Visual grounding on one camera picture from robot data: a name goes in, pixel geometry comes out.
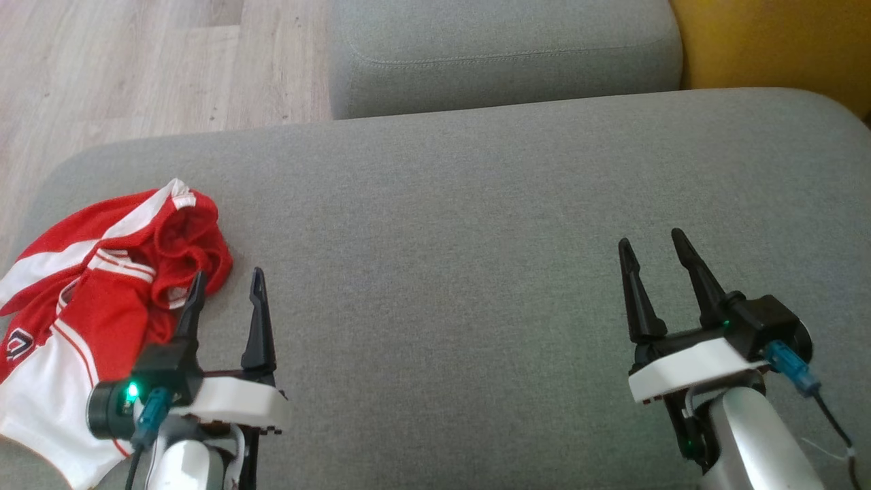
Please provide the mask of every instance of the yellow cushion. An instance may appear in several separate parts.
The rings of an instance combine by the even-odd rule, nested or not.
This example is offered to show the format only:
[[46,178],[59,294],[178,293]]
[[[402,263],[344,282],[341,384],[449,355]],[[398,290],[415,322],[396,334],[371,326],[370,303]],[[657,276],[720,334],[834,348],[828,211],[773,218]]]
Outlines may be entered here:
[[871,1],[671,1],[684,88],[801,88],[871,112]]

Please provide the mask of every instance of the robotic arm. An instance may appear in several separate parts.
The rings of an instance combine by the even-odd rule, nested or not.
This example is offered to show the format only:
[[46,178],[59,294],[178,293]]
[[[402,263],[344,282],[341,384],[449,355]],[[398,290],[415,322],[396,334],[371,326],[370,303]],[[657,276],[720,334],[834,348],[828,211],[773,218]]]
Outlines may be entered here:
[[811,337],[799,318],[774,296],[748,300],[726,293],[679,228],[672,230],[678,258],[690,274],[701,327],[668,334],[656,316],[627,239],[619,243],[620,266],[635,360],[629,386],[637,402],[662,400],[680,454],[702,470],[699,488],[815,490],[823,485],[807,457],[765,398],[762,374],[783,372],[805,397],[813,396],[831,417],[809,373]]
[[[139,457],[150,447],[148,490],[255,490],[260,436],[281,434],[289,424],[289,403],[275,388],[263,271],[253,273],[251,328],[239,370],[203,372],[199,367],[197,329],[205,297],[200,271],[170,342],[147,345],[129,378],[101,382],[91,392],[91,433],[134,446],[128,489]],[[227,443],[234,452],[222,448]]]

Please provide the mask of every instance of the white wire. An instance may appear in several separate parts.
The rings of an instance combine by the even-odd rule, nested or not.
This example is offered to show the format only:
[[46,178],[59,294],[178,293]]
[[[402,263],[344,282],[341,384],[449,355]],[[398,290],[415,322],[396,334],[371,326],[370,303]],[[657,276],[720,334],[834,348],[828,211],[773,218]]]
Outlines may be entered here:
[[807,442],[809,445],[811,445],[811,446],[813,446],[813,447],[816,447],[816,448],[817,448],[818,450],[820,450],[821,452],[823,452],[823,453],[825,453],[825,454],[828,454],[829,456],[831,456],[831,457],[837,459],[838,461],[846,461],[847,459],[849,459],[849,456],[851,455],[850,452],[849,452],[849,450],[847,450],[847,456],[838,456],[837,454],[830,453],[829,451],[826,451],[826,450],[823,449],[822,447],[817,446],[817,444],[816,444],[815,442],[813,442],[811,439],[808,439],[808,438],[801,438],[801,440]]

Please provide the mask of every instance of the logo patch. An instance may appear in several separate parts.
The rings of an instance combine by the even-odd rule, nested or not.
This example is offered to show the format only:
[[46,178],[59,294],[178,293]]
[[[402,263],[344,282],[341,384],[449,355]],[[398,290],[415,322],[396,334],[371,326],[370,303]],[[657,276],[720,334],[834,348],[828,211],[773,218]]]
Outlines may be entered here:
[[14,361],[33,347],[33,336],[21,329],[15,329],[6,343],[6,360]]

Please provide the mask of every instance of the gray ottoman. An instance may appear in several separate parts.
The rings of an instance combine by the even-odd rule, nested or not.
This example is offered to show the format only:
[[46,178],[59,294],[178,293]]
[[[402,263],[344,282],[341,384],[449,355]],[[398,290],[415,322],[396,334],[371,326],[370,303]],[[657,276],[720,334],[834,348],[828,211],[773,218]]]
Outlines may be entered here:
[[667,0],[335,0],[337,119],[677,90]]
[[[669,92],[104,146],[46,182],[18,247],[175,176],[214,198],[236,259],[200,323],[204,368],[238,365],[251,269],[267,274],[294,422],[262,443],[263,490],[693,488],[665,408],[632,402],[617,254],[630,237],[659,315],[692,328],[675,226],[725,288],[804,320],[868,453],[871,133],[821,96]],[[841,450],[813,402],[768,388],[796,437]],[[2,441],[0,481],[63,486]]]

